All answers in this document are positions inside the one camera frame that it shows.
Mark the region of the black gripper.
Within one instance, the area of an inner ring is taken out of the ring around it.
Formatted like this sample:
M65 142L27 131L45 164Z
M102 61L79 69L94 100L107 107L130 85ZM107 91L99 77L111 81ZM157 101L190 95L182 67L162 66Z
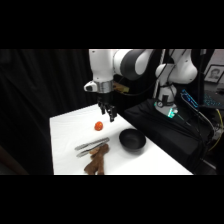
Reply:
M98 103L98 106L101 110L102 115L104 115L106 113L105 106L110 105L109 109L108 109L108 113L109 113L111 122L113 122L114 119L117 117L117 109L116 109L115 106L111 105L112 104L112 98L113 98L113 95L112 95L111 92L109 92L109 93L98 93L97 94L97 103Z

